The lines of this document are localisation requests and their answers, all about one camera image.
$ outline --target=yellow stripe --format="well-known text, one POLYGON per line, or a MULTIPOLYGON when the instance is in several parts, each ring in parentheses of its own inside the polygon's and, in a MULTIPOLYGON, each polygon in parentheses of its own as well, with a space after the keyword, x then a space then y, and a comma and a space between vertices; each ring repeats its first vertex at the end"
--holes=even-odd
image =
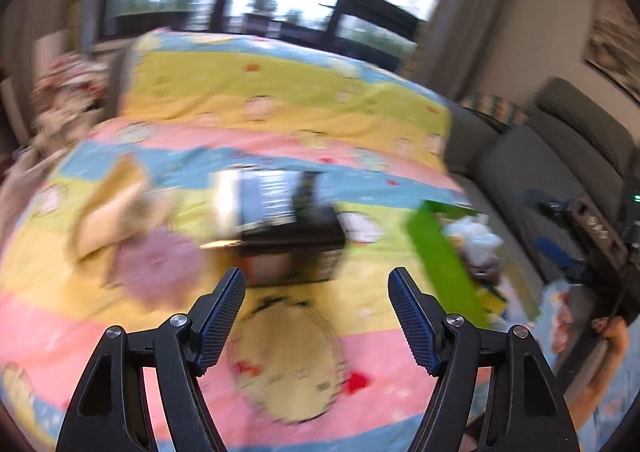
POLYGON ((159 103, 149 96, 127 97, 126 116, 139 121, 183 123, 198 114, 215 112, 222 127, 292 135, 299 130, 323 132, 351 146, 386 152, 444 170, 439 158, 429 152, 428 136, 416 125, 359 112, 335 112, 277 102, 273 114, 263 121, 248 121, 241 96, 190 96, 159 103))
MULTIPOLYGON (((340 209, 372 216, 385 232, 383 238, 368 246, 350 246, 334 280, 248 290, 243 313, 257 307, 265 296, 286 295, 297 301, 311 300, 339 336, 398 327, 386 292, 388 272, 395 266, 405 266, 423 291, 431 291, 410 242, 398 238, 408 210, 355 204, 340 204, 340 209)), ((232 263, 228 254, 207 252, 206 269, 196 288, 185 291, 175 305, 149 312, 140 302, 128 298, 124 288, 105 288, 99 279, 76 270, 66 251, 66 236, 57 231, 51 225, 23 226, 2 262, 0 285, 27 304, 104 327, 121 324, 127 331, 156 327, 171 314, 187 311, 196 298, 210 292, 232 263)))
MULTIPOLYGON (((274 96, 285 103, 327 108, 338 114, 379 114, 439 134, 448 129, 448 111, 443 105, 398 83, 367 83, 359 78, 359 68, 352 69, 345 76, 339 68, 254 53, 155 51, 142 56, 133 69, 129 96, 151 98, 157 106, 188 96, 242 96, 243 101, 251 96, 274 96)), ((125 115, 134 108, 127 102, 125 115)))

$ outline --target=colorful bedspread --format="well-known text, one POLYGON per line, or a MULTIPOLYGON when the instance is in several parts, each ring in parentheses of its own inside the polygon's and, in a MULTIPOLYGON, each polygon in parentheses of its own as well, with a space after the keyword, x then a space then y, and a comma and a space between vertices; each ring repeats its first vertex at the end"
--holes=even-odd
MULTIPOLYGON (((348 230, 334 280, 247 292, 222 358, 200 379, 227 447, 405 450, 434 380, 414 363, 386 277, 405 266, 429 292, 407 216, 424 199, 465 201, 440 160, 449 129, 442 100, 362 62, 251 37, 154 32, 133 48, 130 74, 120 117, 58 168, 2 258, 0 322, 10 330, 0 341, 0 395, 23 432, 37 449, 52 448, 105 328, 158 326, 187 311, 226 267, 209 254, 197 286, 153 310, 76 269, 70 228, 116 159, 133 153, 156 186, 177 188, 168 224, 195 242, 210 237, 209 174, 237 165, 325 172, 348 230), (271 364, 277 388, 257 392, 251 385, 266 366, 252 355, 252 321, 275 307, 306 324, 317 349, 330 349, 330 372, 316 374, 317 357, 288 343, 300 334, 280 328, 274 346, 293 353, 296 367, 271 364)), ((159 447, 172 450, 153 371, 145 381, 159 447)))

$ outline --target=tree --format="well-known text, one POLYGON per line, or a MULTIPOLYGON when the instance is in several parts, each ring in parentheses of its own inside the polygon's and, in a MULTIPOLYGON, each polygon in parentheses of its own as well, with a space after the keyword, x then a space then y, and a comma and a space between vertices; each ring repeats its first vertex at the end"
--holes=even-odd
POLYGON ((284 20, 289 24, 300 24, 302 22, 302 10, 291 8, 284 16, 284 20))
POLYGON ((251 6, 253 12, 257 15, 273 16, 278 9, 278 3, 276 0, 251 0, 249 6, 251 6))

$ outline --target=cartoon print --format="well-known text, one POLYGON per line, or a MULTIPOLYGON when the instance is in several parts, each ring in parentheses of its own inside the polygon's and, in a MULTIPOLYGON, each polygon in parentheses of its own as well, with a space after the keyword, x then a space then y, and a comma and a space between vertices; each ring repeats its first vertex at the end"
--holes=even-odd
POLYGON ((329 148, 329 138, 325 132, 317 130, 299 130, 296 132, 298 144, 303 148, 311 148, 313 150, 326 150, 329 148))
POLYGON ((436 134, 435 132, 431 132, 427 136, 426 145, 430 154, 433 154, 434 156, 441 156, 444 153, 444 149, 447 144, 444 137, 436 134))
POLYGON ((396 138, 394 140, 394 152, 404 159, 412 159, 414 156, 414 142, 408 138, 396 138))
POLYGON ((222 115, 218 112, 201 112, 190 121, 193 127, 223 127, 222 115))
POLYGON ((59 183, 51 185, 40 191, 36 200, 36 215, 43 216, 45 214, 49 214, 51 212, 54 212, 55 210, 58 210, 65 193, 65 186, 59 183))
POLYGON ((341 77, 348 79, 360 78, 360 67, 356 66, 353 62, 336 57, 328 57, 327 62, 329 67, 341 77))
MULTIPOLYGON (((234 327, 229 357, 236 385, 275 421, 302 422, 327 412, 345 371, 328 321, 309 302, 265 298, 234 327)), ((360 381, 353 392, 366 387, 360 381)))
POLYGON ((0 375, 2 402, 18 427, 30 434, 30 438, 36 438, 53 450, 55 440, 38 423, 34 409, 35 395, 27 373, 20 365, 10 362, 2 368, 0 375))
POLYGON ((380 225, 362 212, 340 212, 338 220, 347 238, 353 242, 371 244, 384 235, 380 225))
POLYGON ((335 95, 335 101, 338 104, 346 104, 351 101, 351 97, 360 92, 358 87, 354 84, 345 84, 343 89, 338 91, 335 95))
POLYGON ((134 122, 121 128, 114 136, 114 142, 119 145, 140 143, 154 137, 158 133, 156 127, 149 122, 134 122))
POLYGON ((389 165, 377 152, 366 148, 352 148, 350 156, 365 170, 375 170, 385 172, 389 169, 389 165))
POLYGON ((276 111, 276 99, 273 96, 252 96, 242 106, 242 116, 250 122, 264 122, 276 111))
POLYGON ((157 75, 152 82, 151 94, 155 98, 167 98, 169 95, 171 79, 163 74, 157 75))

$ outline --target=pillow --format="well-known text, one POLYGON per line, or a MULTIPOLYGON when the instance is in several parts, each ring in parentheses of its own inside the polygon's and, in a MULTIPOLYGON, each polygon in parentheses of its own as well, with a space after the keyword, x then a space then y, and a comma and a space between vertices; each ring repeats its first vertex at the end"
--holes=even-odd
POLYGON ((444 150, 444 163, 449 172, 468 175, 478 157, 500 134, 472 111, 457 104, 449 106, 451 131, 444 150))
POLYGON ((460 105, 484 116, 500 132, 507 127, 524 123, 528 117, 523 108, 500 96, 474 93, 464 98, 460 105))

